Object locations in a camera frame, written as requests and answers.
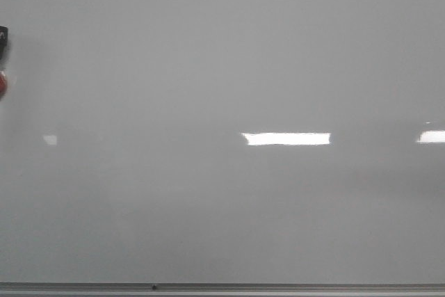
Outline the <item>white whiteboard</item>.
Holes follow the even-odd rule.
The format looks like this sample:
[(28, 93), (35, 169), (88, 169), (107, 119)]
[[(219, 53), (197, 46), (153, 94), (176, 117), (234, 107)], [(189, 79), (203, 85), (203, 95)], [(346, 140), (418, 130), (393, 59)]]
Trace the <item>white whiteboard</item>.
[(444, 0), (1, 0), (1, 280), (444, 282)]

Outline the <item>black whiteboard marker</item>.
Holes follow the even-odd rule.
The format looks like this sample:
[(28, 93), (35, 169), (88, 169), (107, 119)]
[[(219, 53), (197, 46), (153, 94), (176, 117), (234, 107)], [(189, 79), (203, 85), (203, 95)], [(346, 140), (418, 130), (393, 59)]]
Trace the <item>black whiteboard marker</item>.
[(6, 66), (8, 57), (8, 27), (0, 26), (0, 66), (3, 69)]

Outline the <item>red rubber piece on marker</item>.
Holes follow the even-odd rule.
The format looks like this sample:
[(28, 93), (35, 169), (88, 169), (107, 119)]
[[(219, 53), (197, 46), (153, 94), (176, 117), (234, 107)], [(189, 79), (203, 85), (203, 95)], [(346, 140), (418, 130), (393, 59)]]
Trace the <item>red rubber piece on marker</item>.
[(4, 73), (4, 71), (0, 71), (0, 97), (3, 97), (6, 94), (8, 89), (8, 80)]

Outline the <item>aluminium whiteboard bottom frame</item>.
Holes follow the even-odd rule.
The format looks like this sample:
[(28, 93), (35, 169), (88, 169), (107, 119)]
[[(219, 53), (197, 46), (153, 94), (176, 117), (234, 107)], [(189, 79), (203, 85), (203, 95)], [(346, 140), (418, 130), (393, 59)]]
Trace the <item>aluminium whiteboard bottom frame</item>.
[(443, 284), (2, 282), (2, 296), (443, 296)]

